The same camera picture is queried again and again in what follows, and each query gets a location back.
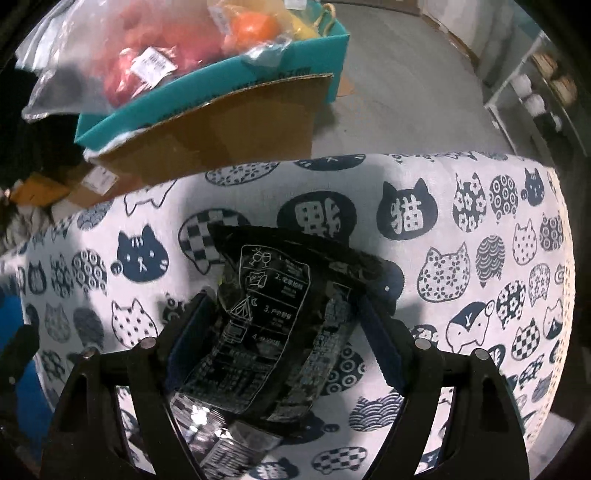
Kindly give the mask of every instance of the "blue object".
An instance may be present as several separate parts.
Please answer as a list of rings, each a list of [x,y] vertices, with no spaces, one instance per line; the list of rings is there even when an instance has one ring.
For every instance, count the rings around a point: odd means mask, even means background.
[[[309,7],[320,15],[319,3],[309,2]],[[327,22],[325,18],[320,24],[321,32]],[[334,102],[348,43],[348,32],[335,21],[327,37],[290,44],[276,69],[255,67],[240,57],[214,63],[142,95],[109,116],[81,114],[74,141],[98,151],[117,135],[154,125],[216,97],[294,76],[333,73],[326,102]]]
[[[18,296],[5,296],[0,305],[0,351],[23,325],[21,300]],[[43,440],[49,431],[53,415],[41,389],[35,364],[29,362],[16,385],[17,419],[20,431],[30,440],[30,451],[41,460]]]

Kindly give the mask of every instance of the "brown cardboard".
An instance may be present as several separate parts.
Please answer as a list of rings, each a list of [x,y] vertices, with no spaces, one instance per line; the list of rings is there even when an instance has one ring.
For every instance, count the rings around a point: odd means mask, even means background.
[[[10,201],[18,205],[47,207],[70,193],[61,183],[33,172],[25,182],[10,195]]]
[[[309,158],[314,116],[331,79],[292,77],[229,93],[154,125],[97,163],[155,185],[244,162]]]

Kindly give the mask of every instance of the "barcode label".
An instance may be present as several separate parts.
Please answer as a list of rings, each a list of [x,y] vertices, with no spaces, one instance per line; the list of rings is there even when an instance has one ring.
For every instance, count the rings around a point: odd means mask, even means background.
[[[177,66],[154,47],[148,47],[134,59],[130,70],[147,83],[156,87],[166,75],[174,72]]]

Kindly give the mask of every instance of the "teal cardboard box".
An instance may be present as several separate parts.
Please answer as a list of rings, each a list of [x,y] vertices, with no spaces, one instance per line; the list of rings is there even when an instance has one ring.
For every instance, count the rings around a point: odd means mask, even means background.
[[[320,13],[320,4],[311,2],[310,5]],[[324,19],[320,31],[326,22]],[[80,115],[74,141],[99,151],[121,133],[154,125],[213,98],[259,83],[299,75],[333,73],[326,97],[327,103],[333,102],[348,43],[348,32],[336,21],[326,37],[291,43],[276,69],[255,67],[240,57],[214,63],[142,95],[109,116]]]

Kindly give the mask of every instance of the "cardboard box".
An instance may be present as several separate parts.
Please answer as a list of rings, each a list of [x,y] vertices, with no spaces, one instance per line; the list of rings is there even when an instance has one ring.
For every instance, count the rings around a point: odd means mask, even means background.
[[[310,158],[314,117],[332,75],[232,92],[160,122],[93,162],[118,177],[101,196],[83,183],[67,198],[88,208],[146,185],[251,161]]]
[[[322,6],[319,3],[310,2],[309,6],[320,14]],[[327,22],[325,17],[320,31]],[[349,34],[336,21],[327,37],[293,42],[276,69],[255,67],[240,57],[220,61],[158,87],[107,117],[80,115],[74,141],[99,151],[121,133],[154,125],[244,87],[294,76],[331,73],[333,80],[324,98],[333,102],[348,43]]]

